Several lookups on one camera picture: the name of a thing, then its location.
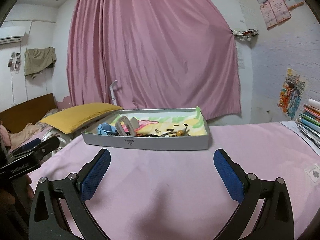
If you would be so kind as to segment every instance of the stack of books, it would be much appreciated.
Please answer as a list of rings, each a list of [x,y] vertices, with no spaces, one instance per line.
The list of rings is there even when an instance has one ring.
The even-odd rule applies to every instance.
[[[296,123],[300,132],[320,148],[320,102],[310,99]]]

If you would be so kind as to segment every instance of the pink bedsheet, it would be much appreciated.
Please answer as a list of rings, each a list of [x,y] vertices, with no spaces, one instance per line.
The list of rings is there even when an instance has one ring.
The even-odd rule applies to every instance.
[[[212,240],[238,205],[213,165],[212,155],[218,148],[224,148],[247,173],[266,180],[285,179],[295,239],[300,236],[320,207],[320,185],[304,169],[320,164],[320,157],[280,123],[213,126],[210,130],[213,145],[206,151],[107,147],[111,165],[86,205],[111,239]],[[33,189],[42,176],[63,179],[78,172],[100,149],[86,145],[79,136],[31,173]],[[244,235],[250,233],[259,212],[256,209]],[[73,232],[81,236],[70,213],[66,216]]]

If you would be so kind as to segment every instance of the screw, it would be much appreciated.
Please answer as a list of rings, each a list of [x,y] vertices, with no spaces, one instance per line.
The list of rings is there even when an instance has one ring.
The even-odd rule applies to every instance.
[[[257,177],[253,173],[249,173],[248,174],[248,178],[251,179],[251,180],[255,180]]]
[[[282,178],[278,178],[277,181],[280,183],[280,184],[284,184],[284,180]]]
[[[39,179],[39,182],[40,182],[40,183],[44,183],[44,182],[46,181],[46,179],[47,179],[46,177],[41,177],[41,178]]]
[[[70,173],[70,174],[68,175],[68,179],[75,179],[76,176],[77,176],[76,173]]]

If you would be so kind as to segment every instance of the metal tray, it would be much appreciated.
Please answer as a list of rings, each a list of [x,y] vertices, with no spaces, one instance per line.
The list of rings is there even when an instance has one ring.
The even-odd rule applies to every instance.
[[[125,115],[129,119],[133,116],[136,118],[142,116],[170,116],[176,117],[184,113],[187,116],[192,116],[196,113],[195,108],[181,109],[141,109],[141,110],[118,110],[109,113],[99,121],[88,127],[83,133],[83,138],[86,144],[97,145],[103,147],[118,147],[127,149],[142,149],[142,150],[167,150],[167,151],[194,151],[207,150],[211,143],[210,130],[206,120],[204,128],[206,135],[200,136],[183,136],[183,137],[133,137],[133,136],[112,136],[97,134],[99,124],[108,122],[111,123],[119,115]]]

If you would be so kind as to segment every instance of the yellow pillow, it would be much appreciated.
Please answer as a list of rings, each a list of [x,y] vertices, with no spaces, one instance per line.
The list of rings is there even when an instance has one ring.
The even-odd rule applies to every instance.
[[[104,113],[123,109],[106,103],[91,103],[81,106],[74,106],[63,111],[49,115],[40,122],[46,123],[65,134],[73,133],[90,120],[101,116]]]

